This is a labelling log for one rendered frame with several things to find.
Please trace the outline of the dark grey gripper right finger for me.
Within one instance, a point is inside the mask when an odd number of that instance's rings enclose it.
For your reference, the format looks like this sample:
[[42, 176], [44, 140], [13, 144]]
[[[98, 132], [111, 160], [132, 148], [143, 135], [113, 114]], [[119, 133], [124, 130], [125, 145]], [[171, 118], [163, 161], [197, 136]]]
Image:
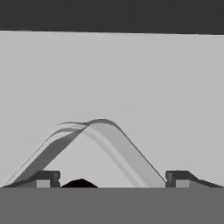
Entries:
[[189, 171], [166, 171], [166, 188], [222, 188], [222, 185], [198, 179]]

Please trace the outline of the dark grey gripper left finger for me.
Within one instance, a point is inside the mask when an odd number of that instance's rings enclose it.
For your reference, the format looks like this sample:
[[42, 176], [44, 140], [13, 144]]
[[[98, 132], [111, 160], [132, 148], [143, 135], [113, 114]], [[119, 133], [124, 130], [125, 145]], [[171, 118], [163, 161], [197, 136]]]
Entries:
[[37, 171], [28, 179], [20, 180], [4, 188], [56, 188], [60, 187], [60, 171]]

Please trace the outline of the black rounded object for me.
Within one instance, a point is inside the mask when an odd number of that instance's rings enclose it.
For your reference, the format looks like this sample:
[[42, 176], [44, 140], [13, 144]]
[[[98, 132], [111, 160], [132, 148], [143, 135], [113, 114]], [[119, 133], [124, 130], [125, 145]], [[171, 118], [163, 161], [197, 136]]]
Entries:
[[75, 179], [75, 180], [71, 180], [68, 183], [64, 184], [61, 186], [61, 188], [74, 188], [74, 187], [78, 187], [78, 188], [96, 188], [96, 185], [85, 180], [84, 178], [79, 178], [79, 179]]

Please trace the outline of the grey curved arched bar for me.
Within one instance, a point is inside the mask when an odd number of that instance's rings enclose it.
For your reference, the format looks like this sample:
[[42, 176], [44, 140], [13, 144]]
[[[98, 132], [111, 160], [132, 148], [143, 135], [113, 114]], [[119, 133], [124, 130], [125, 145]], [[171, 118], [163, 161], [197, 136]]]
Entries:
[[109, 119], [59, 124], [4, 184], [4, 187], [26, 182], [36, 172], [43, 171], [81, 135], [90, 137], [102, 147], [135, 187], [165, 188], [165, 179], [157, 169], [135, 146], [126, 133]]

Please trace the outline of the dark grey appliance front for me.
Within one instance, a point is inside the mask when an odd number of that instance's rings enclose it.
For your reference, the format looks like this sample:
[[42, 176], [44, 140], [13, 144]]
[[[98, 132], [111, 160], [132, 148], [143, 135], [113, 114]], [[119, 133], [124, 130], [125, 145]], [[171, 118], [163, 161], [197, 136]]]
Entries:
[[224, 35], [224, 0], [0, 0], [0, 31]]

